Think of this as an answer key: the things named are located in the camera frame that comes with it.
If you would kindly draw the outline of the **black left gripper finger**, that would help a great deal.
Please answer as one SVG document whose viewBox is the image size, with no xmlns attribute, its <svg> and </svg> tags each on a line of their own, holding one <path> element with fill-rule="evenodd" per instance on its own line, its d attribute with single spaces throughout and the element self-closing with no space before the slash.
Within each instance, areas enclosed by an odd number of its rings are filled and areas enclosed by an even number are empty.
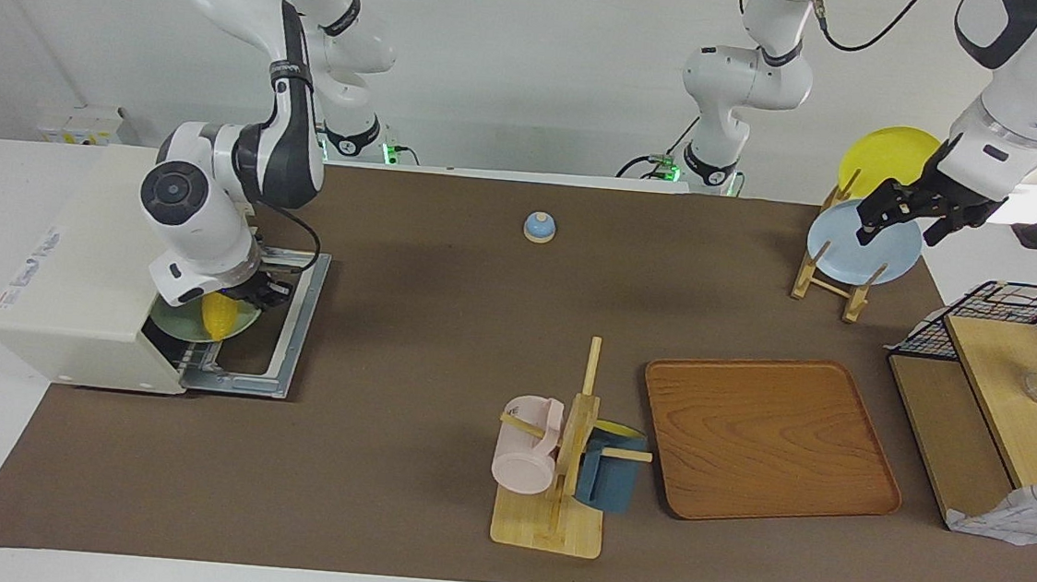
<svg viewBox="0 0 1037 582">
<path fill-rule="evenodd" d="M 856 238 L 860 245 L 869 245 L 885 228 L 912 220 L 908 204 L 909 189 L 899 181 L 882 181 L 873 192 L 861 199 L 858 218 L 861 228 Z"/>
<path fill-rule="evenodd" d="M 948 235 L 962 229 L 963 221 L 964 217 L 961 211 L 951 210 L 947 214 L 940 215 L 938 219 L 934 219 L 934 222 L 931 222 L 927 229 L 922 232 L 925 246 L 936 247 Z"/>
</svg>

